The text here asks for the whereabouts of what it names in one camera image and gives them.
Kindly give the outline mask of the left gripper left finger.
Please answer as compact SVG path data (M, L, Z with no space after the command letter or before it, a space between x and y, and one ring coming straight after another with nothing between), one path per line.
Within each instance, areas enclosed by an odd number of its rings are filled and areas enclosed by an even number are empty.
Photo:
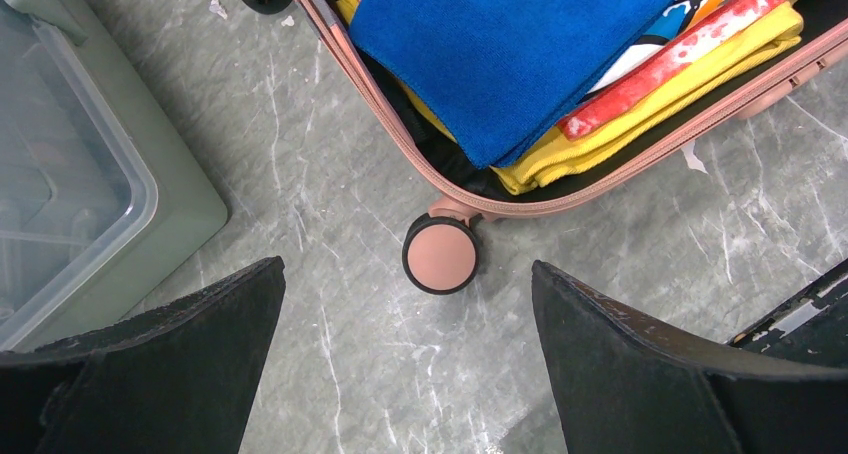
M1 355L5 453L235 453L286 282L268 257L190 295Z

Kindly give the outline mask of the pink hard-shell suitcase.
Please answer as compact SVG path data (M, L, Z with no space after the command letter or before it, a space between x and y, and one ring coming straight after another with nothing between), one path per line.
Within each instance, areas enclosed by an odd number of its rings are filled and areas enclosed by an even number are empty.
M793 0L804 22L799 44L722 84L640 135L609 160L584 174L565 176L519 196L490 198L453 183L419 150L362 58L346 37L355 0L242 0L270 15L299 4L360 95L413 167L440 191L440 198L410 226L401 259L420 290L447 295L464 289L478 272L479 219L537 218L561 213L624 183L690 145L723 122L754 116L808 82L847 54L847 0Z

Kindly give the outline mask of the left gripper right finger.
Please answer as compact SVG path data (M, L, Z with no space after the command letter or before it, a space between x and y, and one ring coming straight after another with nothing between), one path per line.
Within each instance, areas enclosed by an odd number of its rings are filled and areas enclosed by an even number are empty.
M843 453L847 367L717 343L545 263L537 331L571 453Z

